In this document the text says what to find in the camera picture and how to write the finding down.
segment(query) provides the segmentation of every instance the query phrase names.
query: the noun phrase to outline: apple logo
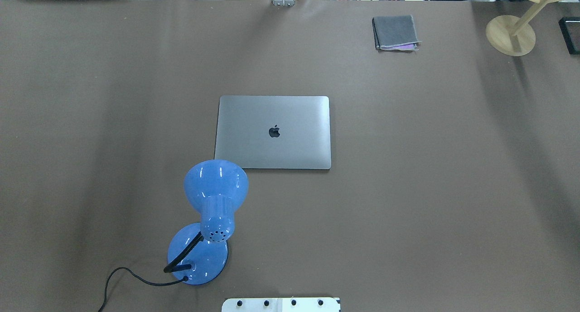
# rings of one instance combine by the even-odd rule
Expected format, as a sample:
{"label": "apple logo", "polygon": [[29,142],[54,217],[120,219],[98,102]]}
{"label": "apple logo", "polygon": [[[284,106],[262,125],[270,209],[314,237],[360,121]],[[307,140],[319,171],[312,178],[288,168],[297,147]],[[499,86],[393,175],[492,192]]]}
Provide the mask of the apple logo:
{"label": "apple logo", "polygon": [[268,130],[268,134],[270,134],[270,137],[279,137],[280,136],[279,130],[280,128],[278,127],[278,125],[274,125],[274,127]]}

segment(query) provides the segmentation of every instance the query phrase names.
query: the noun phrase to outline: laptop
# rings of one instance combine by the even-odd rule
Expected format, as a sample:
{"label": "laptop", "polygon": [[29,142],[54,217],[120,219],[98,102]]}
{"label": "laptop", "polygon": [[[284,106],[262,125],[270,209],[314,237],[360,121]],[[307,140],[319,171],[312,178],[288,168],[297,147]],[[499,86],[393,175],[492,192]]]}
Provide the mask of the laptop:
{"label": "laptop", "polygon": [[222,96],[215,159],[251,169],[330,169],[328,97]]}

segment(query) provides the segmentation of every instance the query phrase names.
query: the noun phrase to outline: black flexible lamp arm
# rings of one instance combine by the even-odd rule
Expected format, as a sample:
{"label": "black flexible lamp arm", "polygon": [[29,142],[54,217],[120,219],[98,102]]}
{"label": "black flexible lamp arm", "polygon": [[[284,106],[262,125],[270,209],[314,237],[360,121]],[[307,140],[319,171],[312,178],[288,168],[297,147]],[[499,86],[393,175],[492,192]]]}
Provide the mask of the black flexible lamp arm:
{"label": "black flexible lamp arm", "polygon": [[197,235],[191,240],[189,244],[183,249],[183,251],[176,257],[174,260],[169,263],[165,268],[163,268],[164,273],[174,273],[176,271],[182,271],[191,269],[191,264],[184,264],[182,266],[177,266],[186,256],[195,248],[195,246],[203,240],[203,236],[201,232],[197,233]]}

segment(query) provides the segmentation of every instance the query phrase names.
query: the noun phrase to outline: wooden stand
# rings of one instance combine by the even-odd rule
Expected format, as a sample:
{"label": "wooden stand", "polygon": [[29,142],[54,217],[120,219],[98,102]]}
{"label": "wooden stand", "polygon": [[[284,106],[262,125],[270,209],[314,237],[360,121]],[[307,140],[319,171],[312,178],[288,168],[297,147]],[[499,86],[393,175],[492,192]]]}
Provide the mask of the wooden stand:
{"label": "wooden stand", "polygon": [[489,43],[502,54],[523,56],[536,44],[536,33],[528,24],[544,6],[560,0],[530,0],[533,6],[522,16],[502,15],[489,21],[485,35]]}

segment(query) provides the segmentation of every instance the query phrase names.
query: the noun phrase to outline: desk lamp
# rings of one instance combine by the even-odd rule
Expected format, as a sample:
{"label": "desk lamp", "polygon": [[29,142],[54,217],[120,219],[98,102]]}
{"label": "desk lamp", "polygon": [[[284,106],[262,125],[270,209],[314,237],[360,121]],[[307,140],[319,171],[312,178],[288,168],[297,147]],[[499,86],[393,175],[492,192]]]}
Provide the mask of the desk lamp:
{"label": "desk lamp", "polygon": [[512,15],[501,15],[491,20],[485,28],[489,43],[502,54],[523,56],[536,44],[536,33],[528,22],[551,2],[561,0],[529,0],[533,6],[524,13],[522,18]]}
{"label": "desk lamp", "polygon": [[235,229],[234,212],[248,194],[248,176],[238,165],[204,161],[186,174],[187,200],[201,214],[201,222],[183,227],[171,240],[164,271],[190,285],[216,278],[226,266],[227,240]]}

